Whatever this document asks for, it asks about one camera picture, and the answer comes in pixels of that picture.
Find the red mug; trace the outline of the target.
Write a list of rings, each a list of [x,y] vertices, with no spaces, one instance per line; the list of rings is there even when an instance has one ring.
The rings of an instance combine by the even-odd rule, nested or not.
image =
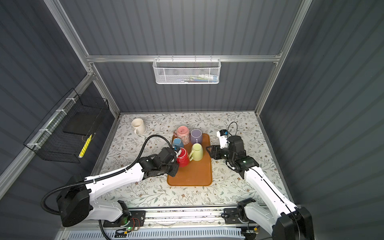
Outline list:
[[[190,163],[188,151],[185,148],[180,148],[178,152],[177,162],[180,168],[186,167]]]

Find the light green mug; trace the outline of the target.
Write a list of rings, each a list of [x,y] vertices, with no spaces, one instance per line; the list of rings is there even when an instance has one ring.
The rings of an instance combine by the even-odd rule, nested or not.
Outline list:
[[[201,161],[203,159],[203,156],[204,156],[204,150],[202,145],[199,143],[193,144],[191,148],[191,152],[189,154],[190,161],[196,161],[196,162]]]

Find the white mug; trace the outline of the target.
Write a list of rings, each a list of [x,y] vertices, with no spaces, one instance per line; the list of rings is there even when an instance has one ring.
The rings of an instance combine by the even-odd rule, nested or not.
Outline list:
[[[132,120],[131,126],[136,135],[142,135],[146,132],[146,125],[143,119],[136,118]]]

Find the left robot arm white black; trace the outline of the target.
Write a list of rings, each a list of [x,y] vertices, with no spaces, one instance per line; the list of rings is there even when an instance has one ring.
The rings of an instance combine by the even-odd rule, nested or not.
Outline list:
[[[41,207],[52,215],[59,215],[64,227],[72,227],[84,220],[108,221],[126,227],[133,223],[133,217],[125,202],[102,202],[98,198],[124,185],[151,177],[174,177],[179,169],[177,158],[181,152],[179,147],[166,147],[159,154],[138,156],[129,166],[106,174],[85,179],[74,177],[65,186],[43,196]]]

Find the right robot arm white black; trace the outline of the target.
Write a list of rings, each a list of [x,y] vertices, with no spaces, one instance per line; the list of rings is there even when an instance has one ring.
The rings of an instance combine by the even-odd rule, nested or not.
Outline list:
[[[259,163],[248,156],[240,136],[220,136],[220,144],[206,148],[212,159],[224,159],[232,171],[250,184],[268,209],[254,199],[238,202],[237,216],[243,223],[253,221],[274,240],[313,240],[315,238],[311,213],[286,198],[267,178]]]

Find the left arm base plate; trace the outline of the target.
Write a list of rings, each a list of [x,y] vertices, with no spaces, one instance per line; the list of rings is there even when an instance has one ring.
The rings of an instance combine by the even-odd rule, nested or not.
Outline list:
[[[130,214],[123,214],[114,222],[104,221],[104,228],[133,228],[142,227],[146,219],[146,211],[130,211]]]

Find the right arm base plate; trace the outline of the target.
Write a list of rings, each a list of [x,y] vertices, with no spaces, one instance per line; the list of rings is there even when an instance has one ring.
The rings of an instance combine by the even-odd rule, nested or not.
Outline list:
[[[236,208],[226,208],[221,214],[227,225],[229,224],[261,224],[265,216],[258,209],[247,206],[237,206]]]

